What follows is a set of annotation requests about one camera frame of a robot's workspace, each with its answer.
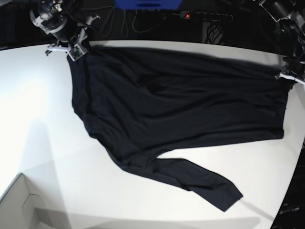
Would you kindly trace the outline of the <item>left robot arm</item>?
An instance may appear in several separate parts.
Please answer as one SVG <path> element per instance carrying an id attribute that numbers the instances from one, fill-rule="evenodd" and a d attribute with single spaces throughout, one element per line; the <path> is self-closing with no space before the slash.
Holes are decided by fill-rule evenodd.
<path id="1" fill-rule="evenodd" d="M 256 0 L 275 22 L 277 35 L 291 40 L 291 53 L 283 57 L 277 79 L 285 78 L 305 84 L 305 2 L 303 0 Z"/>

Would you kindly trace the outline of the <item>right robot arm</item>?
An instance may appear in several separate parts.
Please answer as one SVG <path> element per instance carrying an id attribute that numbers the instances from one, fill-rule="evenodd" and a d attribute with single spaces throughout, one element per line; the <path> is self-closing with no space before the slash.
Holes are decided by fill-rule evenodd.
<path id="1" fill-rule="evenodd" d="M 99 18 L 98 15 L 89 16 L 82 22 L 72 16 L 63 0 L 41 0 L 38 7 L 30 11 L 32 24 L 56 38 L 56 42 L 47 47 L 46 56 L 64 52 L 74 62 L 89 52 L 86 30 Z"/>

